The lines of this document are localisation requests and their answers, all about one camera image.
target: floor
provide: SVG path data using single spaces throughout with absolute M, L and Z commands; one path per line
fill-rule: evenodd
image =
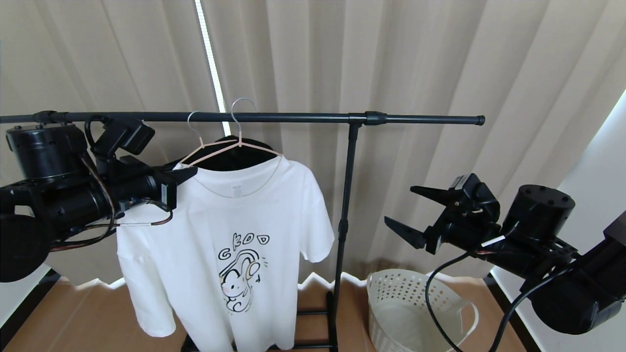
M 502 310 L 480 279 L 443 277 L 460 296 L 478 307 L 480 321 L 474 332 L 461 344 L 464 351 L 487 351 L 502 317 Z M 327 286 L 311 278 L 299 291 L 300 308 L 323 308 Z M 367 292 L 364 282 L 345 277 L 337 314 L 341 352 L 375 349 L 367 333 Z M 16 351 L 180 351 L 185 330 L 177 322 L 176 331 L 166 338 L 146 335 L 135 319 L 135 312 L 125 285 L 112 288 L 101 282 L 75 287 L 61 279 L 33 311 L 7 345 L 5 352 Z M 327 338 L 325 316 L 300 316 L 296 341 L 320 341 Z M 508 326 L 500 351 L 525 351 L 513 328 Z M 320 352 L 321 349 L 300 349 Z

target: wall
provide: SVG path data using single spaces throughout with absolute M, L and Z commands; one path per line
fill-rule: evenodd
M 37 286 L 39 280 L 50 270 L 50 267 L 43 264 L 32 274 L 15 282 L 0 283 L 0 326 L 9 319 L 15 312 L 19 304 L 24 301 L 31 290 Z
M 559 189 L 576 207 L 559 233 L 581 253 L 603 239 L 602 231 L 626 210 L 626 92 Z M 499 268 L 493 275 L 509 299 L 519 294 L 522 280 Z M 613 319 L 579 336 L 557 333 L 535 315 L 530 302 L 517 309 L 543 351 L 623 351 L 626 308 Z

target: laundry basket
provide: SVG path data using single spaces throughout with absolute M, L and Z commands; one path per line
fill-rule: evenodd
M 451 350 L 428 313 L 424 295 L 427 280 L 424 274 L 401 269 L 383 270 L 368 277 L 369 337 L 377 352 Z M 474 331 L 478 310 L 472 302 L 436 279 L 431 283 L 429 298 L 437 320 L 452 342 L 458 345 Z M 463 326 L 461 310 L 468 305 L 473 307 L 474 322 Z

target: shirt sleeve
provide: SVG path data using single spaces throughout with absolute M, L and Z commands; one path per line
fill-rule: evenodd
M 118 258 L 139 326 L 161 338 L 176 330 L 172 307 L 139 227 L 118 227 Z
M 311 174 L 310 194 L 305 198 L 304 230 L 300 237 L 300 253 L 305 260 L 321 262 L 328 256 L 335 241 L 331 220 L 326 211 L 326 204 L 315 178 Z

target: white t-shirt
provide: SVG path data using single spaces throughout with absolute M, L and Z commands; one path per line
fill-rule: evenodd
M 120 223 L 166 217 L 141 205 Z M 117 241 L 147 334 L 172 334 L 173 308 L 200 351 L 231 351 L 234 338 L 239 351 L 260 352 L 293 347 L 300 253 L 323 260 L 334 233 L 312 172 L 276 157 L 243 170 L 199 168 L 178 187 L 170 222 L 119 227 Z

